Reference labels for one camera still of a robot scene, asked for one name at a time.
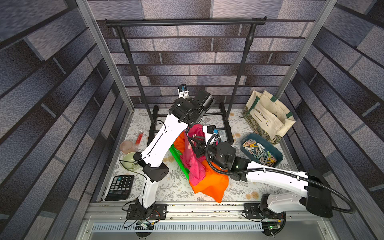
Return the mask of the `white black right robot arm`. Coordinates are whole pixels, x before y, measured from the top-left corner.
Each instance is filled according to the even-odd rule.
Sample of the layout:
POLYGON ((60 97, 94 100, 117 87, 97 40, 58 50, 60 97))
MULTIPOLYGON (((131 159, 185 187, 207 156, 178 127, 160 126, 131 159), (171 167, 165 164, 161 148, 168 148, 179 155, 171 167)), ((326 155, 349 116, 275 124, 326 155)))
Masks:
POLYGON ((285 211, 307 210, 330 218, 333 216, 331 195, 334 190, 317 170, 290 172, 259 164, 236 156, 236 149, 228 142, 216 142, 217 135, 188 138, 193 150, 204 157, 209 168, 220 176, 235 181, 256 182, 288 191, 286 194, 264 194, 259 206, 263 214, 272 218, 285 211))

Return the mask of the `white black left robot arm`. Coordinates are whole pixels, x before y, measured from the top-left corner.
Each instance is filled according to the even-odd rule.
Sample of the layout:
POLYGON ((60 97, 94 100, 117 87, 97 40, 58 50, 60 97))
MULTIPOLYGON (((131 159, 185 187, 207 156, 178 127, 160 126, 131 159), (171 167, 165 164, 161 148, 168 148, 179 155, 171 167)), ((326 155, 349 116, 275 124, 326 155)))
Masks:
POLYGON ((197 124, 215 102, 212 95, 200 91, 194 98, 178 98, 151 143, 141 153, 134 154, 134 160, 143 168, 145 181, 135 201, 134 215, 149 218, 155 207, 158 185, 169 173, 163 158, 177 137, 197 124))

